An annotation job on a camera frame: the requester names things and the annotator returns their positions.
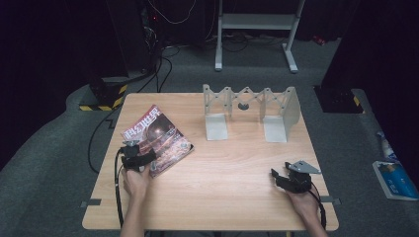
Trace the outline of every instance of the hand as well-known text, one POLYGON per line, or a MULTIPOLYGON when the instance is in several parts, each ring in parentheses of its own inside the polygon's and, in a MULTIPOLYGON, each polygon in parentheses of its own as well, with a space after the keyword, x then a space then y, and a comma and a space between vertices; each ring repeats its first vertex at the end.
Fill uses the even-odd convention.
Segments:
MULTIPOLYGON (((311 191, 318 197, 316 189, 312 187, 311 191)), ((289 191, 286 192, 293 203, 293 208, 301 217, 317 216, 318 202, 309 192, 302 194, 294 194, 289 191)))
MULTIPOLYGON (((323 226, 321 226, 320 219, 318 218, 319 204, 317 199, 309 192, 305 192, 303 194, 294 194, 288 191, 286 192, 293 203, 293 208, 301 217, 310 236, 327 236, 327 232, 323 226)), ((313 187, 311 187, 311 192, 319 197, 317 190, 313 187)))
POLYGON ((123 169, 124 189, 130 197, 144 199, 150 183, 150 167, 146 166, 144 171, 139 173, 134 170, 123 169))
POLYGON ((123 169, 122 172, 124 189, 130 197, 121 236, 144 236, 142 206, 151 180, 149 175, 150 167, 146 166, 142 173, 126 169, 123 169))

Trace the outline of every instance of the hazard tape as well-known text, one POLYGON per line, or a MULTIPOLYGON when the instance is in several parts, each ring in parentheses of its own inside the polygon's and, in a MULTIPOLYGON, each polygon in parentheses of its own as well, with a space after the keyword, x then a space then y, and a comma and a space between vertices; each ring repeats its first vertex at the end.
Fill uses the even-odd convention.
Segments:
POLYGON ((354 102, 355 102, 355 105, 357 106, 357 110, 360 112, 360 114, 363 114, 365 111, 363 107, 361 106, 360 100, 358 100, 356 96, 354 96, 354 102))
POLYGON ((79 105, 80 111, 112 111, 119 107, 123 102, 124 92, 126 91, 127 85, 120 88, 118 96, 115 98, 111 105, 79 105))

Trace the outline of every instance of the stand leg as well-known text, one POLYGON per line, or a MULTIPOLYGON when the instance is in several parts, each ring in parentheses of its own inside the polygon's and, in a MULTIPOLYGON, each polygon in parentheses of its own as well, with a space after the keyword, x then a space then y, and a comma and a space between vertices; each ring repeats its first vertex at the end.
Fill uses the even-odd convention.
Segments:
POLYGON ((219 0, 218 32, 216 37, 215 71, 222 70, 222 0, 219 0))
POLYGON ((291 53, 291 47, 293 45, 293 38, 295 37, 295 32, 299 24, 299 19, 301 18, 302 8, 304 6, 305 0, 299 0, 298 8, 295 13, 295 18, 293 20, 293 26, 290 31, 289 41, 287 43, 283 43, 284 53, 287 58, 287 62, 290 66, 291 73, 297 73, 298 68, 296 67, 296 63, 293 60, 293 54, 291 53))

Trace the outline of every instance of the black device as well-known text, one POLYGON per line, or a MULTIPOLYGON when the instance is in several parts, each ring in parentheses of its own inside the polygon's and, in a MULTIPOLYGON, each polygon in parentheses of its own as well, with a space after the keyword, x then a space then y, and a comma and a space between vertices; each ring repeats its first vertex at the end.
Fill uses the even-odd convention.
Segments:
POLYGON ((123 166, 127 170, 135 170, 137 172, 140 172, 142 171, 141 167, 144 167, 145 165, 151 163, 153 160, 157 158, 154 149, 151 149, 147 154, 138 155, 138 145, 126 146, 121 148, 121 150, 124 154, 124 156, 122 157, 123 166))
POLYGON ((309 173, 319 174, 320 171, 303 161, 296 162, 295 164, 286 162, 286 168, 289 170, 288 178, 280 176, 277 171, 271 169, 271 175, 275 178, 276 185, 294 194, 310 193, 318 202, 320 208, 320 222, 323 228, 326 228, 326 211, 321 203, 320 197, 311 191, 312 186, 314 186, 316 190, 317 187, 311 182, 311 176, 309 175, 309 173))
POLYGON ((275 178, 278 187, 295 194, 301 194, 311 190, 311 177, 309 174, 290 169, 289 162, 286 162, 286 168, 290 171, 288 178, 280 176, 277 171, 271 169, 271 175, 275 178))

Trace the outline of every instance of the magazine cover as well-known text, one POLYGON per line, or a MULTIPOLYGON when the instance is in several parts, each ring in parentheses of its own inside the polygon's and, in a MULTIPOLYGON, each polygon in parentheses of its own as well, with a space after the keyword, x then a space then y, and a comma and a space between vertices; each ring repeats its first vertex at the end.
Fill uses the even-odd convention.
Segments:
POLYGON ((194 150, 194 145, 155 105, 122 136, 125 141, 137 141, 141 155, 154 149, 157 159, 150 169, 153 178, 194 150))

